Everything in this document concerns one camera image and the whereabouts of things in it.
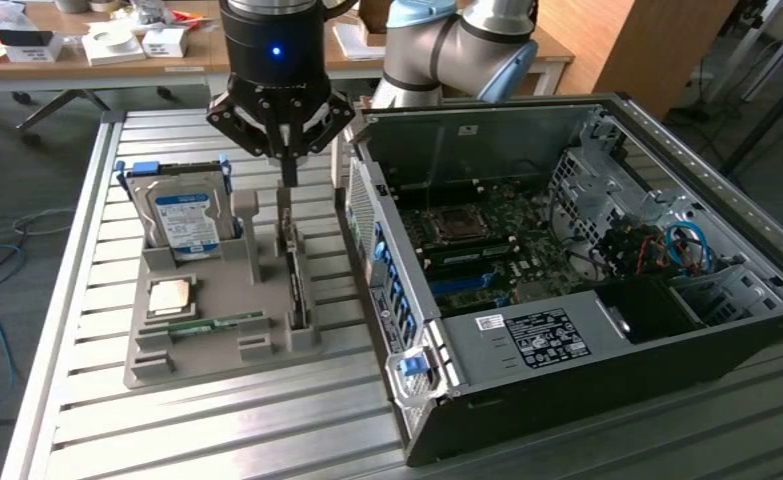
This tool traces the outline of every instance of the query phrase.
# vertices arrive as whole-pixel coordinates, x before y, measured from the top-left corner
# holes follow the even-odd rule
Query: metal slat table
[[[4,479],[783,477],[783,343],[712,385],[407,468],[335,217],[329,153],[302,167],[293,197],[325,354],[242,377],[128,390],[142,226],[112,165],[215,160],[223,152],[235,187],[259,189],[257,224],[270,229],[278,169],[207,126],[202,110],[104,118]]]

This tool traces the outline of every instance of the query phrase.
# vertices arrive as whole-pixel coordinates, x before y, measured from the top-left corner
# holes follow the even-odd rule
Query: blue hard drive label
[[[194,193],[190,195],[172,195],[170,197],[158,197],[155,202],[158,205],[179,205],[183,203],[207,202],[210,196],[206,193]]]
[[[505,323],[530,368],[590,355],[590,348],[562,308],[510,318]]]
[[[219,246],[217,221],[207,216],[210,195],[193,193],[155,199],[160,224],[180,260],[210,256]]]

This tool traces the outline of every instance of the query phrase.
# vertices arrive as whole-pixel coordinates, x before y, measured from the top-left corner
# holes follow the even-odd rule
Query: motherboard
[[[593,280],[549,226],[538,182],[475,180],[399,192],[397,203],[443,316],[566,295]]]

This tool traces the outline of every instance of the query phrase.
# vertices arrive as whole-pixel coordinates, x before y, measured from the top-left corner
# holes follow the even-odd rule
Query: wooden table
[[[167,4],[176,10],[221,18],[214,1],[171,1]],[[95,12],[63,14],[52,3],[28,3],[26,13],[40,29],[67,35],[83,35],[88,31],[87,23],[107,19],[107,14]],[[381,78],[381,60],[351,61],[343,55],[331,31],[334,22],[326,26],[325,39],[330,78]],[[215,23],[218,28],[213,31],[197,30],[190,34],[184,58],[156,58],[91,67],[82,47],[66,46],[56,63],[10,63],[2,59],[0,92],[205,84],[217,94],[225,90],[230,65],[222,24],[219,21]],[[574,56],[542,29],[534,33],[534,39],[539,43],[531,68],[531,72],[539,74],[534,93],[550,94]]]

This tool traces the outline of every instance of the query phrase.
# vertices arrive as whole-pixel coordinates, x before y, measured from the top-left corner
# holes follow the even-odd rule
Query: cardboard box
[[[90,33],[83,37],[83,48],[91,66],[146,59],[139,40],[124,31]]]
[[[0,43],[14,63],[54,63],[62,53],[62,35],[54,32],[0,30]]]
[[[142,39],[142,49],[150,57],[183,57],[188,37],[186,28],[151,30]]]

